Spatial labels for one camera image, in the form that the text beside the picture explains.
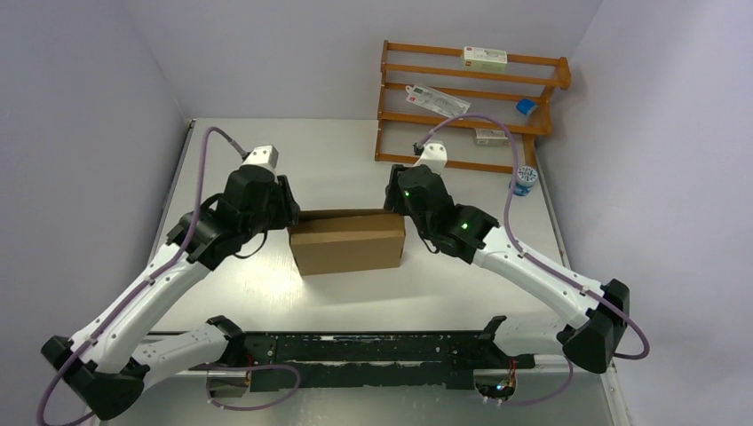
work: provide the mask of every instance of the white wall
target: white wall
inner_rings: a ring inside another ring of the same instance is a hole
[[[574,268],[630,285],[653,343],[618,363],[638,426],[753,419],[752,20],[747,0],[605,0],[541,150]]]
[[[384,39],[575,51],[601,0],[126,0],[189,117],[374,119]]]
[[[32,424],[39,353],[141,269],[186,126],[115,0],[0,5],[0,413]],[[82,412],[63,385],[48,421]]]

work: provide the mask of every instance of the wooden shelf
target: wooden shelf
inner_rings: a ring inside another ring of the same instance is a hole
[[[526,164],[535,166],[534,142],[536,136],[548,136],[551,134],[551,116],[550,100],[554,90],[560,88],[566,90],[570,87],[570,68],[566,58],[541,58],[536,56],[507,54],[508,63],[520,63],[541,67],[552,67],[550,78],[534,77],[530,75],[512,75],[512,74],[492,74],[475,71],[465,71],[462,69],[441,68],[441,67],[420,67],[415,65],[392,64],[388,62],[389,51],[404,51],[418,54],[454,56],[460,58],[463,49],[422,46],[418,44],[390,43],[384,40],[382,49],[382,60],[380,69],[382,72],[381,88],[379,92],[379,105],[377,110],[377,119],[379,121],[376,133],[376,149],[374,159],[376,161],[387,162],[415,162],[416,157],[406,155],[386,154],[380,151],[382,145],[382,124],[383,122],[412,122],[416,124],[425,124],[435,126],[444,121],[443,117],[406,114],[385,110],[384,99],[386,91],[404,91],[409,84],[393,83],[387,81],[388,73],[401,72],[424,75],[445,75],[459,78],[471,78],[490,80],[496,82],[522,83],[543,86],[543,91],[538,97],[531,97],[512,93],[501,93],[492,91],[473,91],[461,88],[433,87],[452,96],[466,98],[491,99],[508,102],[518,102],[522,99],[531,99],[538,108],[531,114],[525,125],[505,124],[510,132],[520,134],[523,139],[523,151]],[[490,122],[479,120],[458,120],[449,124],[448,127],[465,128],[465,129],[498,129]],[[498,173],[511,173],[510,166],[498,166],[493,164],[480,164],[474,162],[454,162],[449,161],[448,167],[468,170],[493,171]]]

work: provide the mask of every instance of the metal edge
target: metal edge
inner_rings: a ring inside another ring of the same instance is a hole
[[[165,220],[167,219],[167,210],[170,207],[172,201],[172,195],[175,193],[175,187],[178,185],[178,178],[180,177],[180,170],[183,169],[183,161],[186,159],[186,153],[188,152],[188,143],[191,141],[191,137],[194,135],[194,128],[196,127],[196,119],[192,119],[188,123],[188,129],[186,130],[186,137],[183,139],[183,148],[180,151],[180,157],[178,158],[178,165],[175,167],[175,173],[172,175],[172,182],[170,183],[170,189],[165,195],[164,203],[162,204],[162,216],[160,217],[160,224],[157,226],[157,232],[155,235],[155,242],[152,244],[152,251],[149,253],[149,258],[155,256],[157,248],[160,246],[162,240],[162,229],[164,228]]]
[[[549,187],[546,185],[546,177],[541,167],[538,154],[534,150],[536,157],[536,164],[539,164],[539,181],[541,182],[543,199],[546,203],[546,209],[549,211],[549,219],[551,221],[551,228],[554,230],[554,238],[557,241],[557,247],[559,248],[559,256],[562,258],[562,264],[566,268],[570,268],[570,259],[567,257],[567,251],[565,250],[565,242],[562,240],[562,233],[559,231],[559,223],[557,221],[557,215],[554,213],[554,206],[551,203],[551,197],[549,196]],[[620,387],[620,380],[617,376],[617,367],[612,362],[612,366],[601,375],[601,383],[604,386],[604,393],[606,396],[606,404],[609,407],[609,413],[612,415],[612,422],[614,426],[631,426],[630,417],[628,416],[628,407],[625,404],[625,399],[622,395],[622,388]]]
[[[628,406],[625,404],[625,397],[622,394],[622,386],[617,376],[617,368],[607,369],[606,373],[601,375],[601,383],[604,385],[606,394],[606,403],[609,405],[609,411],[612,413],[612,421],[615,426],[631,426]]]
[[[210,379],[210,378],[221,379],[221,378],[236,378],[236,377],[245,377],[245,376],[246,376],[245,371],[184,370],[176,375],[171,376],[170,378],[182,377],[182,378],[199,378],[199,379]]]
[[[519,375],[532,375],[540,373],[553,373],[553,374],[567,374],[569,368],[567,363],[559,355],[534,355],[536,367],[518,370]],[[498,375],[500,372],[506,372],[507,370],[500,369],[480,369],[473,370],[474,375]],[[573,374],[588,374],[588,371],[573,364]]]

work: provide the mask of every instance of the white table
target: white table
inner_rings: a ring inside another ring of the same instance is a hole
[[[382,206],[391,164],[373,161],[376,121],[200,119],[178,166],[157,243],[161,244],[163,235],[192,208],[200,140],[211,125],[227,131],[247,149],[275,145],[280,152],[277,170],[288,176],[301,209]],[[425,130],[419,126],[391,129],[385,133],[385,146],[393,152],[409,153]],[[467,135],[450,131],[437,138],[445,141],[450,158],[474,160],[469,153],[475,153],[488,161],[489,156],[498,154],[503,162],[509,161],[510,156],[504,159],[501,149],[467,146]],[[221,192],[228,174],[238,165],[235,151],[221,137],[213,136],[204,198]],[[448,169],[442,177],[456,202],[501,216],[508,175]],[[560,260],[540,185],[527,197],[515,198],[511,225],[527,244]],[[430,254],[409,220],[406,228],[400,268],[305,278],[297,273],[287,233],[272,232],[264,249],[254,257],[228,258],[189,290],[155,331],[188,330],[220,314],[244,330],[255,331],[470,330],[483,328],[491,317],[500,314],[526,327],[564,327],[547,306],[509,281],[458,259]],[[259,240],[251,241],[243,252],[251,252]],[[528,373],[530,384],[519,391],[518,398],[541,396],[556,388],[564,378],[563,369],[560,366],[548,371],[553,374]],[[503,408],[503,412],[480,407],[479,401],[469,398],[473,391],[427,386],[301,390],[291,401],[264,412],[229,414],[207,406],[202,385],[185,386],[186,380],[175,378],[156,386],[148,392],[148,398],[142,397],[112,423],[354,424],[358,419],[361,424],[457,424],[470,420],[496,422],[500,416],[527,419],[526,424],[546,424],[562,416],[568,420],[560,424],[612,421],[601,378],[586,373],[577,374],[571,390],[550,403],[528,409]],[[259,398],[258,394],[247,395],[239,403],[250,399],[247,404],[253,404]],[[363,415],[375,417],[370,420]]]

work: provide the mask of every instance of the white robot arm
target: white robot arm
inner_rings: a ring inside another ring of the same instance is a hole
[[[202,204],[185,252],[174,259],[193,212],[180,219],[149,266],[94,321],[70,338],[54,336],[43,346],[42,354],[58,370],[78,354],[63,377],[98,418],[116,417],[144,390],[190,367],[243,358],[244,333],[224,317],[157,343],[141,342],[188,289],[244,243],[296,223],[299,207],[286,177],[276,174],[277,156],[273,146],[249,153],[231,173],[225,191]],[[172,265],[155,275],[167,264]]]
[[[510,356],[564,354],[583,369],[605,372],[627,324],[593,295],[627,315],[630,298],[627,286],[618,280],[602,285],[570,271],[521,241],[511,241],[511,234],[497,219],[473,206],[453,202],[440,177],[447,163],[447,150],[441,141],[428,140],[420,155],[411,167],[392,166],[384,208],[410,216],[419,236],[430,241],[437,252],[459,257],[504,277],[544,302],[567,324],[558,332],[542,333],[537,329],[528,333],[503,323],[496,335],[497,346]],[[550,271],[531,262],[531,256]],[[580,289],[574,289],[552,273],[568,277]]]
[[[224,317],[209,319],[201,327],[157,343],[141,342],[188,289],[214,271],[225,258],[235,255],[245,242],[259,233],[284,229],[297,222],[299,207],[287,179],[276,175],[276,162],[277,151],[273,146],[255,149],[230,175],[225,191],[202,204],[186,252],[171,267],[158,276],[154,274],[155,269],[173,259],[178,247],[184,244],[192,225],[192,213],[181,218],[149,266],[100,316],[72,337],[55,336],[44,345],[42,353],[56,369],[69,363],[63,368],[65,381],[100,419],[116,417],[144,390],[183,370],[205,363],[236,365],[237,359],[246,355],[246,334]],[[421,238],[431,241],[438,251],[505,277],[551,307],[567,324],[557,334],[533,335],[505,327],[504,317],[495,317],[469,344],[481,348],[483,345],[477,341],[496,343],[493,349],[483,346],[480,351],[484,352],[482,358],[493,361],[492,365],[520,354],[564,352],[586,370],[606,371],[614,348],[622,338],[624,324],[609,315],[599,302],[586,297],[585,290],[573,291],[563,281],[520,256],[496,219],[472,206],[454,204],[440,177],[446,162],[444,146],[430,141],[413,167],[393,166],[384,207],[411,216]],[[619,281],[601,286],[515,242],[528,253],[536,254],[550,268],[573,277],[583,288],[607,298],[627,313],[629,294]],[[131,300],[120,306],[129,297]],[[94,339],[92,334],[101,327],[101,321],[114,313],[114,318]],[[500,325],[500,333],[494,339]],[[336,341],[333,338],[321,340]],[[429,352],[433,357],[441,356]],[[475,360],[461,361],[467,366],[478,365],[473,364]]]

